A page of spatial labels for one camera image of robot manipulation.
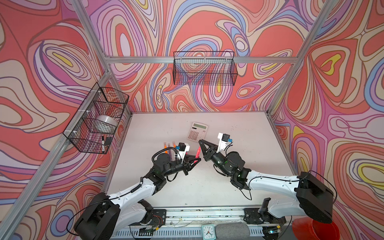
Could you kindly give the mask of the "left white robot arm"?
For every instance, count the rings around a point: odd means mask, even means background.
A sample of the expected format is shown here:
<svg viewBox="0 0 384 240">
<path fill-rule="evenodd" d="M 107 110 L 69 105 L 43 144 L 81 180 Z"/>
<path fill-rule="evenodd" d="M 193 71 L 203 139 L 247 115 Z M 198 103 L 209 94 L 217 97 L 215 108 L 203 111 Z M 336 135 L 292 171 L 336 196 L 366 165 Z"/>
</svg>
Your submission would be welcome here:
<svg viewBox="0 0 384 240">
<path fill-rule="evenodd" d="M 144 226 L 143 232 L 154 232 L 166 222 L 165 209 L 154 210 L 147 198 L 159 192 L 169 175 L 187 175 L 201 158 L 185 155 L 173 161 L 166 153 L 155 156 L 153 166 L 140 181 L 115 194 L 97 194 L 91 203 L 78 212 L 73 234 L 82 240 L 109 240 L 119 230 L 130 225 Z"/>
</svg>

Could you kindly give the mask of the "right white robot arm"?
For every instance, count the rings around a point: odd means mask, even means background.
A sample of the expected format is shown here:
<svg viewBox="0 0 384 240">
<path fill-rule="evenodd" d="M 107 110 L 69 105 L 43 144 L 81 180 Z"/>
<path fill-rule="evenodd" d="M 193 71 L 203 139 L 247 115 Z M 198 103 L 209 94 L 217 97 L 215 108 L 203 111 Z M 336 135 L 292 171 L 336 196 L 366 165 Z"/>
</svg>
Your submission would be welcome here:
<svg viewBox="0 0 384 240">
<path fill-rule="evenodd" d="M 308 216 L 324 224 L 333 221 L 334 193 L 310 172 L 298 176 L 263 174 L 245 167 L 238 152 L 223 154 L 216 144 L 199 140 L 204 160 L 213 162 L 222 175 L 238 190 L 258 190 L 282 195 L 283 198 L 268 200 L 264 206 L 267 214 L 275 218 Z"/>
</svg>

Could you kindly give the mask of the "pink pen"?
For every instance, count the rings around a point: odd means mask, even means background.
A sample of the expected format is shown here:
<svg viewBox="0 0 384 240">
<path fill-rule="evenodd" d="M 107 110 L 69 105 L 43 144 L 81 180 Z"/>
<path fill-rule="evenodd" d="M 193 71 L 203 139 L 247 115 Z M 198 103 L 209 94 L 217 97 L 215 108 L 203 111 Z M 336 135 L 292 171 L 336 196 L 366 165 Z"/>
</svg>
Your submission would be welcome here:
<svg viewBox="0 0 384 240">
<path fill-rule="evenodd" d="M 195 156 L 196 160 L 194 161 L 194 163 L 197 163 L 198 160 L 200 159 L 200 153 L 201 153 L 201 148 L 199 147 L 197 149 L 197 153 L 196 153 L 196 156 Z"/>
</svg>

